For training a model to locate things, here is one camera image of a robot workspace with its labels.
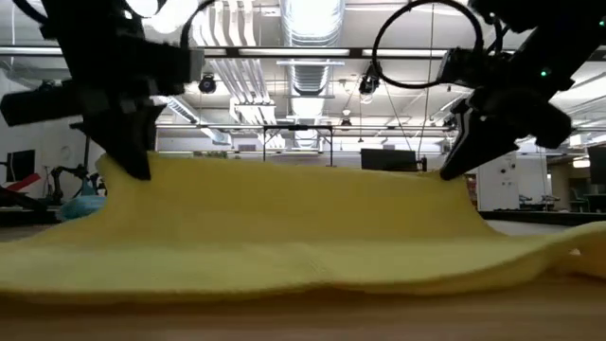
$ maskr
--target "yellow cloth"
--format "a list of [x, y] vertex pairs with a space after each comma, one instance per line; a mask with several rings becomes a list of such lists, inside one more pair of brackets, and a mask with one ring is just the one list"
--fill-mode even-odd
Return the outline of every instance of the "yellow cloth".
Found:
[[[214, 300], [318, 287], [441, 295], [548, 268], [606, 279], [606, 224], [508, 237], [437, 174], [150, 155], [152, 180], [110, 158], [106, 207], [0, 244], [0, 295]], [[570, 251], [578, 248], [580, 256]]]

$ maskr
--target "computer monitor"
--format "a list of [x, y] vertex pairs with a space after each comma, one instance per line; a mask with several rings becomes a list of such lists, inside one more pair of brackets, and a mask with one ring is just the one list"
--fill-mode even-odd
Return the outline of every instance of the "computer monitor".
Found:
[[7, 154], [7, 182], [22, 181], [35, 172], [36, 151]]
[[589, 175], [594, 185], [606, 185], [606, 147], [590, 147], [589, 153]]
[[363, 170], [419, 171], [415, 152], [362, 149], [361, 155]]

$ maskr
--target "red object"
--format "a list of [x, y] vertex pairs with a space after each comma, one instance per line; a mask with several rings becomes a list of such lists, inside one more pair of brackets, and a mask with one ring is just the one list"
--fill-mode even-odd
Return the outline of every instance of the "red object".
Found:
[[10, 186], [7, 186], [8, 190], [12, 190], [12, 191], [19, 191], [23, 188], [26, 188], [27, 186], [35, 183], [36, 181], [42, 179], [40, 177], [40, 175], [38, 175], [37, 173], [33, 173], [30, 176], [28, 176], [27, 178], [19, 181], [18, 183], [14, 183]]

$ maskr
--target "black monitor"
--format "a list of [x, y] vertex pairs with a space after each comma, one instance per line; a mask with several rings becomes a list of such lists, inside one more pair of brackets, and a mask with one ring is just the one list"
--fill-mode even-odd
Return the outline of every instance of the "black monitor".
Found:
[[606, 147], [590, 147], [589, 153], [589, 174], [591, 183], [594, 185], [606, 185]]
[[22, 181], [35, 171], [36, 151], [7, 154], [7, 182]]
[[375, 171], [419, 171], [412, 151], [362, 149], [362, 169]]

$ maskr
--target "exposed ceiling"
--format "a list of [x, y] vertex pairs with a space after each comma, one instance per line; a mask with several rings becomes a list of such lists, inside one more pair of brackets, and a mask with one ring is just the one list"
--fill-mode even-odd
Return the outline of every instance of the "exposed ceiling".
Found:
[[[388, 0], [347, 0], [347, 9], [340, 46], [369, 47], [374, 42], [383, 22], [393, 13], [393, 4], [403, 1]], [[258, 44], [263, 46], [282, 45], [279, 17], [279, 1], [255, 1], [258, 10], [255, 12], [255, 35]], [[446, 9], [436, 6], [434, 25], [432, 26], [431, 6], [421, 7], [420, 10], [405, 14], [383, 38], [382, 47], [399, 48], [438, 48], [444, 49], [456, 46], [471, 47], [473, 43], [472, 27], [467, 19]], [[484, 26], [485, 39], [491, 41], [491, 27]], [[155, 41], [175, 42], [178, 32], [162, 35], [152, 28], [147, 29], [149, 39]], [[509, 34], [505, 39], [506, 49], [515, 49], [524, 41], [526, 35]], [[52, 45], [43, 40], [37, 26], [26, 18], [18, 9], [13, 11], [10, 0], [0, 0], [0, 45]], [[287, 75], [282, 66], [276, 65], [276, 60], [262, 60], [262, 70], [270, 90], [272, 99], [276, 102], [276, 117], [285, 117], [289, 112]], [[439, 69], [438, 61], [384, 61], [383, 71], [392, 79], [399, 81], [428, 81], [433, 79]], [[12, 68], [19, 77], [40, 80], [44, 78], [59, 78], [65, 75], [65, 63], [59, 58], [9, 58], [0, 59], [0, 66]], [[440, 108], [464, 95], [469, 90], [453, 86], [437, 86], [429, 91], [404, 90], [385, 85], [375, 93], [369, 104], [360, 104], [356, 91], [356, 82], [368, 67], [368, 61], [347, 60], [343, 66], [335, 66], [330, 82], [330, 95], [324, 107], [326, 121], [338, 124], [342, 111], [349, 109], [352, 123], [362, 124], [395, 123], [395, 112], [403, 122], [410, 125], [422, 124], [425, 116], [431, 116]], [[606, 72], [606, 63], [586, 63], [574, 76], [575, 81], [586, 81]], [[561, 108], [572, 110], [576, 106], [591, 99], [606, 95], [606, 79], [596, 81], [592, 89], [582, 89], [569, 94], [557, 95], [553, 102]], [[213, 95], [202, 95], [197, 86], [187, 87], [184, 99], [196, 109], [210, 115], [217, 123], [229, 122], [230, 96], [219, 84], [219, 90]], [[606, 113], [601, 107], [593, 107], [589, 111], [581, 111], [575, 120], [581, 122], [596, 119]]]

